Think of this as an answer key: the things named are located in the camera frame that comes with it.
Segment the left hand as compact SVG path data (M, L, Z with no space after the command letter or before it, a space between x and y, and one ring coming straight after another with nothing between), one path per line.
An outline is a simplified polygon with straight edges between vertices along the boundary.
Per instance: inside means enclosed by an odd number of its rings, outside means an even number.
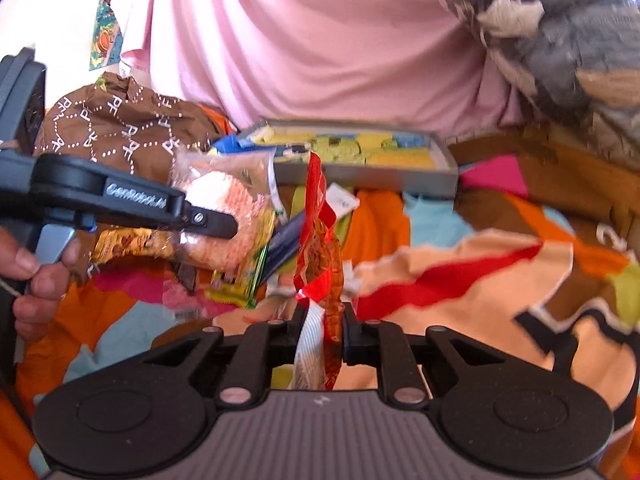
M28 341L37 341L47 333L58 304L70 286L70 270L77 263L80 241L73 238L61 260L41 264L34 254L1 229L1 275L10 280L29 282L26 295L15 299L13 312L17 333Z

